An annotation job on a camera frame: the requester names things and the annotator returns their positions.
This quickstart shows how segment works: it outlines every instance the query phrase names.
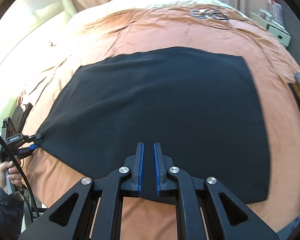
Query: blue jeans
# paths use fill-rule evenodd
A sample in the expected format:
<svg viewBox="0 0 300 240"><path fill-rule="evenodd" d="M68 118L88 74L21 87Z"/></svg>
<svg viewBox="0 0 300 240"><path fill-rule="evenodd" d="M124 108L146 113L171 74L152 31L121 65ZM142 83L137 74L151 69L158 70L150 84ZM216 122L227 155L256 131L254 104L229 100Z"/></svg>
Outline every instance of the blue jeans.
<svg viewBox="0 0 300 240"><path fill-rule="evenodd" d="M279 239L286 240L293 233L293 231L296 229L299 223L300 223L300 215L277 233Z"/></svg>

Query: grey floor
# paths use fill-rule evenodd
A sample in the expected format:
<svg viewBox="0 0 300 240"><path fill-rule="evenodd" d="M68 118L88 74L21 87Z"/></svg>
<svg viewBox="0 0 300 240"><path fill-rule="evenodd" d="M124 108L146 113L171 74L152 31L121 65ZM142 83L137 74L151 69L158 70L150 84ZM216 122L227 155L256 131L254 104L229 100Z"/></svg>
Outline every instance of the grey floor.
<svg viewBox="0 0 300 240"><path fill-rule="evenodd" d="M282 6L283 25L290 33L288 51L300 66L300 21L283 0L275 0Z"/></svg>

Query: bed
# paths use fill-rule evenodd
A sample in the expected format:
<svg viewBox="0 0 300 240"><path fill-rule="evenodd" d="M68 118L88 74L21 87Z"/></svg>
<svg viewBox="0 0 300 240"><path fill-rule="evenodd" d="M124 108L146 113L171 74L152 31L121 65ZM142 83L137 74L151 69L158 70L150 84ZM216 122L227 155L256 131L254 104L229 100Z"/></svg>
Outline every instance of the bed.
<svg viewBox="0 0 300 240"><path fill-rule="evenodd" d="M229 16L228 23L190 15L192 9L216 6ZM268 198L248 206L275 231L300 214L300 111L288 86L300 67L256 22L218 0L113 0L79 12L50 40L42 49L46 70L33 77L22 97L23 104L34 106L23 130L27 135L36 133L81 65L174 46L242 56L260 98L271 156ZM84 177L40 148L22 168L48 207ZM177 239L173 205L124 200L122 239L172 236Z"/></svg>

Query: person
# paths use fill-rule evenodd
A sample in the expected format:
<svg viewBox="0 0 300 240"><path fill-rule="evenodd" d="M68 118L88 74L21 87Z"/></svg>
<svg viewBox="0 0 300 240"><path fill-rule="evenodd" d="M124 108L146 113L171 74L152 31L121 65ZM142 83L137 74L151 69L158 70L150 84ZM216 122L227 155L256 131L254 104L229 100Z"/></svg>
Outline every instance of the person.
<svg viewBox="0 0 300 240"><path fill-rule="evenodd" d="M24 199L16 192L8 195L5 171L9 169L8 179L18 187L22 186L22 177L13 162L0 164L0 227L11 240L17 240L21 234Z"/></svg>

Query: metal pivot bolt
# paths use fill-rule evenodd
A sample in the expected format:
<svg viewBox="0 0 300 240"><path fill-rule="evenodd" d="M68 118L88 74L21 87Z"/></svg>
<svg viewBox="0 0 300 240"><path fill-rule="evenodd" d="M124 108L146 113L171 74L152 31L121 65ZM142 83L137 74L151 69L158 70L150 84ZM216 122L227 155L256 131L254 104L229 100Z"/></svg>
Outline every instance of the metal pivot bolt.
<svg viewBox="0 0 300 240"><path fill-rule="evenodd" d="M179 168L173 166L173 167L170 167L169 171L170 171L171 173L178 173L178 172L179 172Z"/></svg>
<svg viewBox="0 0 300 240"><path fill-rule="evenodd" d="M216 184L217 183L217 179L214 178L214 177L209 177L209 178L207 178L207 182L209 184Z"/></svg>
<svg viewBox="0 0 300 240"><path fill-rule="evenodd" d="M83 178L83 179L81 180L81 183L82 183L83 185L88 185L88 184L91 183L91 179L88 178L88 177L85 177L85 178Z"/></svg>
<svg viewBox="0 0 300 240"><path fill-rule="evenodd" d="M121 167L120 169L119 169L119 172L120 173L127 173L129 171L129 168L128 167Z"/></svg>

